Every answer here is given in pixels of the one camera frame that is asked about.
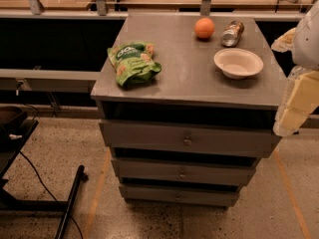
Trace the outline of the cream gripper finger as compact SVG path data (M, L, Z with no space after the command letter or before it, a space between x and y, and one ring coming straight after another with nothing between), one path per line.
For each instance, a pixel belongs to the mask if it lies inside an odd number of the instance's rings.
M286 33L276 39L271 45L271 49L276 52L285 53L293 49L293 39L295 28L288 30Z

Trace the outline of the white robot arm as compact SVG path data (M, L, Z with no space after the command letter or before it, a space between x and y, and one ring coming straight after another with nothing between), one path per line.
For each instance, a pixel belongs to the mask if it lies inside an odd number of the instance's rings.
M292 53L291 70L273 131L288 136L319 107L319 1L315 2L296 28L287 31L271 45L277 52Z

